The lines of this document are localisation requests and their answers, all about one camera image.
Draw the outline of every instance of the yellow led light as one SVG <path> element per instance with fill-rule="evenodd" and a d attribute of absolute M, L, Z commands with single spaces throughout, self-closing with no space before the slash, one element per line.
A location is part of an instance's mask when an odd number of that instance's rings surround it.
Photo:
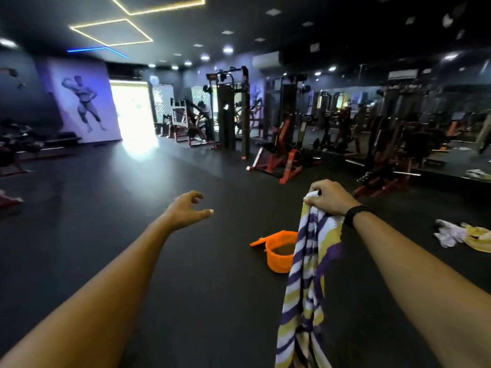
<path fill-rule="evenodd" d="M 177 9 L 184 9 L 184 8 L 192 8 L 193 6 L 200 6 L 200 5 L 204 5 L 206 3 L 205 0 L 193 0 L 193 1 L 188 1 L 188 2 L 177 2 L 174 4 L 163 5 L 163 6 L 153 8 L 153 9 L 147 9 L 147 10 L 141 10 L 141 11 L 129 11 L 118 0 L 111 0 L 111 1 L 114 2 L 116 5 L 118 5 L 121 8 L 121 10 L 123 10 L 129 16 L 149 14 L 149 13 L 160 13 L 160 12 L 166 12 L 169 10 L 177 10 Z"/>
<path fill-rule="evenodd" d="M 105 42 L 102 42 L 100 40 L 97 40 L 95 37 L 92 37 L 90 35 L 87 35 L 86 33 L 80 31 L 79 29 L 80 28 L 84 28 L 84 27 L 92 27 L 92 26 L 98 26 L 98 25 L 101 25 L 101 24 L 110 24 L 110 23 L 118 23 L 118 22 L 128 22 L 129 24 L 131 24 L 139 33 L 141 33 L 143 36 L 145 36 L 146 40 L 144 41 L 135 41 L 135 42 L 122 42 L 122 43 L 105 43 Z M 85 37 L 88 37 L 92 40 L 94 40 L 95 42 L 98 42 L 104 46 L 107 46 L 107 47 L 120 47 L 122 45 L 134 45 L 136 43 L 146 43 L 146 42 L 153 42 L 152 38 L 150 36 L 148 36 L 144 31 L 142 31 L 141 29 L 139 29 L 132 21 L 130 21 L 129 19 L 113 19 L 113 20 L 107 20 L 107 21 L 103 21 L 103 22 L 96 22 L 96 23 L 88 23 L 88 24 L 79 24 L 79 25 L 76 25 L 76 26 L 68 26 L 68 28 L 70 28 L 72 31 L 75 31 L 77 33 L 80 33 L 81 35 L 85 36 Z"/>

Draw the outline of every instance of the forearm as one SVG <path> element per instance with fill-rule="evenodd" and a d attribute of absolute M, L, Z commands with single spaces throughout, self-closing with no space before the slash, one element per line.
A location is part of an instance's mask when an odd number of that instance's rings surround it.
<path fill-rule="evenodd" d="M 115 367 L 170 229 L 152 223 L 126 250 L 53 311 L 1 368 Z"/>
<path fill-rule="evenodd" d="M 361 212 L 353 224 L 442 365 L 491 365 L 491 296 L 375 215 Z"/>

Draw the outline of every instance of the orange container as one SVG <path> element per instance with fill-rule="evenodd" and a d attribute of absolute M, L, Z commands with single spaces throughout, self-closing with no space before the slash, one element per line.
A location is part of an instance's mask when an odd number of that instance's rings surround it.
<path fill-rule="evenodd" d="M 295 231 L 280 231 L 279 233 L 268 237 L 261 237 L 258 241 L 250 244 L 251 247 L 266 243 L 267 265 L 274 272 L 288 273 L 292 267 L 293 253 L 287 256 L 282 256 L 273 252 L 273 249 L 282 247 L 288 244 L 297 243 L 297 234 Z"/>

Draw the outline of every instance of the rubber gym floor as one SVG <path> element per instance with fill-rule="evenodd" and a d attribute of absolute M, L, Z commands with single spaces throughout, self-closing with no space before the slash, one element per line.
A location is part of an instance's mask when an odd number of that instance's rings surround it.
<path fill-rule="evenodd" d="M 311 182 L 347 189 L 356 175 L 311 168 L 280 185 L 247 172 L 238 153 L 187 148 L 168 139 L 146 160 L 121 143 L 85 146 L 37 161 L 28 175 L 0 179 L 25 203 L 0 217 L 0 355 L 123 251 L 177 195 L 202 191 L 215 215 L 169 238 L 123 366 L 271 368 L 286 275 L 271 272 L 261 236 L 298 228 Z M 457 195 L 412 187 L 365 199 L 396 229 L 491 292 L 491 255 L 433 238 L 441 218 L 489 225 L 491 209 Z M 355 232 L 326 273 L 328 358 L 339 367 L 437 367 Z"/>

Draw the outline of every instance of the blue led light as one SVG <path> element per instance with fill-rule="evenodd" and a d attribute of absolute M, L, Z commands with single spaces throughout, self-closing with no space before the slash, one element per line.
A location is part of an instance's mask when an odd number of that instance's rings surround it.
<path fill-rule="evenodd" d="M 67 52 L 69 53 L 80 53 L 80 52 L 83 52 L 83 51 L 95 51 L 95 50 L 104 50 L 104 49 L 107 49 L 109 51 L 112 51 L 113 53 L 117 54 L 117 55 L 120 55 L 122 56 L 123 58 L 126 58 L 126 59 L 129 59 L 129 57 L 127 55 L 124 55 L 123 53 L 120 53 L 119 51 L 116 51 L 114 49 L 111 49 L 109 47 L 96 47 L 96 48 L 82 48 L 82 49 L 70 49 L 70 50 L 67 50 Z"/>

